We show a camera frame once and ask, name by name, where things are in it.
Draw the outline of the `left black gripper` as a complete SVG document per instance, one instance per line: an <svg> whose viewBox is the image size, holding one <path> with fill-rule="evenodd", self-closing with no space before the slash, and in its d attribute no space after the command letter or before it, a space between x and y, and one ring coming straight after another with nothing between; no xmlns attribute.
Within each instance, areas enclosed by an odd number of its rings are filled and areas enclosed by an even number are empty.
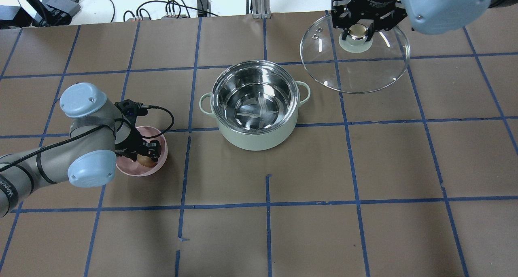
<svg viewBox="0 0 518 277"><path fill-rule="evenodd" d="M137 162L138 154L158 163L161 155L161 144L159 141L146 142L133 126L121 123L115 134L115 155Z"/></svg>

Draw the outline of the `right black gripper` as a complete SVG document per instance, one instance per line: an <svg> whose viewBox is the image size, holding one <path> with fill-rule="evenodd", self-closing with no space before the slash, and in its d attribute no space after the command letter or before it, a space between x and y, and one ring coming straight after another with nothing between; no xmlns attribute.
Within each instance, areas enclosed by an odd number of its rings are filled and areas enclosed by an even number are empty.
<svg viewBox="0 0 518 277"><path fill-rule="evenodd" d="M343 30L341 39L350 37L350 28L361 20L369 20L366 41L380 30L391 30L407 17L401 0L331 0L333 28Z"/></svg>

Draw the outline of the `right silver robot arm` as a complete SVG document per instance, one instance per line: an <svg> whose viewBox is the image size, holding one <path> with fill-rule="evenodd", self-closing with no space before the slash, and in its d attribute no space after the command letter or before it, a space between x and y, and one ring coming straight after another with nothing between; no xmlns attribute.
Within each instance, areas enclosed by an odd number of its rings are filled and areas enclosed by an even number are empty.
<svg viewBox="0 0 518 277"><path fill-rule="evenodd" d="M517 0L331 0L331 22L343 31L343 40L370 41L406 18L414 31L444 34L472 23L489 8L515 4Z"/></svg>

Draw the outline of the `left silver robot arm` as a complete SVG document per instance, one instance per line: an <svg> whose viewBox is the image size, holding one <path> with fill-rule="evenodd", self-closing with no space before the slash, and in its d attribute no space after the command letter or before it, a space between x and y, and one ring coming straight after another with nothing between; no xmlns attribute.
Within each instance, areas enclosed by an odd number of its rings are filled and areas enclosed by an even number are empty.
<svg viewBox="0 0 518 277"><path fill-rule="evenodd" d="M1 157L1 216L43 187L69 182L99 187L111 182L124 157L153 174L167 159L162 132L144 136L135 126L152 105L131 100L112 103L94 84L76 83L66 89L59 107L72 119L70 137L25 152Z"/></svg>

